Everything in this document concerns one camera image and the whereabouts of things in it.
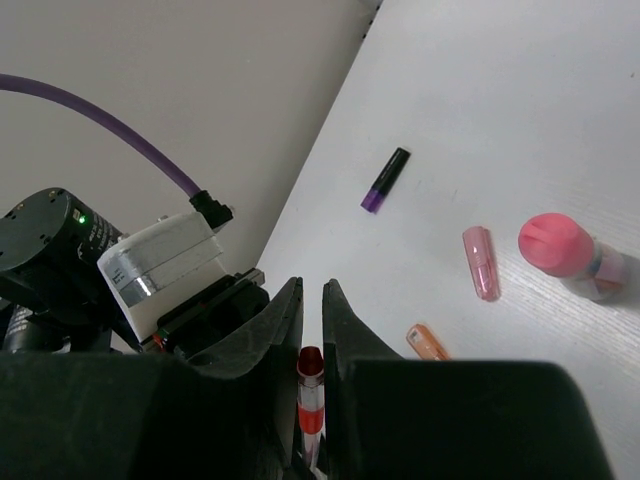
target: purple cap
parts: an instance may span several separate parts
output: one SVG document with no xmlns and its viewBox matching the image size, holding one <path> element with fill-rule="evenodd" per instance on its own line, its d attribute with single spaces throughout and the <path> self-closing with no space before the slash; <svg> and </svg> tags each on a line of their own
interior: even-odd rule
<svg viewBox="0 0 640 480">
<path fill-rule="evenodd" d="M 381 194 L 379 191 L 374 190 L 373 188 L 369 190 L 367 196 L 364 197 L 364 200 L 360 204 L 362 208 L 364 208 L 367 212 L 376 213 L 382 205 L 385 196 Z"/>
</svg>

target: red band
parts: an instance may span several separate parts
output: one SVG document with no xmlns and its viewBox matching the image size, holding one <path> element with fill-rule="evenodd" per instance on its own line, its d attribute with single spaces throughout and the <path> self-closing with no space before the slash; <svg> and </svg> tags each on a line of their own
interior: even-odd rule
<svg viewBox="0 0 640 480">
<path fill-rule="evenodd" d="M 310 412 L 298 405 L 298 418 L 300 419 L 300 428 L 304 433 L 310 435 L 318 433 L 322 430 L 324 423 L 324 407 L 320 410 Z"/>
</svg>

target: cable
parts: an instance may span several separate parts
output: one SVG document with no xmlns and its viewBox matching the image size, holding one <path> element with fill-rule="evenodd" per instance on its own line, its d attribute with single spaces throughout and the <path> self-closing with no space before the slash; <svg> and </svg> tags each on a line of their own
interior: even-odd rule
<svg viewBox="0 0 640 480">
<path fill-rule="evenodd" d="M 75 110 L 97 124 L 102 125 L 135 148 L 184 190 L 185 193 L 189 195 L 189 198 L 194 197 L 194 195 L 201 191 L 198 185 L 175 163 L 169 160 L 164 153 L 142 138 L 142 136 L 132 128 L 93 103 L 66 90 L 54 87 L 53 85 L 30 78 L 16 77 L 3 73 L 0 73 L 0 90 L 33 95 L 34 97 L 44 98 L 45 100 L 50 100 L 71 110 Z"/>
</svg>

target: bottle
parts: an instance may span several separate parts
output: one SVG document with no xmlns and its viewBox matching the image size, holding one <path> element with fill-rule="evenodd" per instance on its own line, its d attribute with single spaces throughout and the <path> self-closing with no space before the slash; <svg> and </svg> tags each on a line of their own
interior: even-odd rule
<svg viewBox="0 0 640 480">
<path fill-rule="evenodd" d="M 571 292 L 603 300 L 622 290 L 626 267 L 622 255 L 589 235 L 572 218 L 544 213 L 524 224 L 518 236 L 522 256 Z"/>
</svg>

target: orange marker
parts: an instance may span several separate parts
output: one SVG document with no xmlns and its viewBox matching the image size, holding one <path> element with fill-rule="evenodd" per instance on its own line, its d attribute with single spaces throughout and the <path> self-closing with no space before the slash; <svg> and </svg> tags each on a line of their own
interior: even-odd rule
<svg viewBox="0 0 640 480">
<path fill-rule="evenodd" d="M 416 324 L 407 332 L 407 342 L 423 360 L 450 360 L 449 354 L 427 327 Z"/>
</svg>

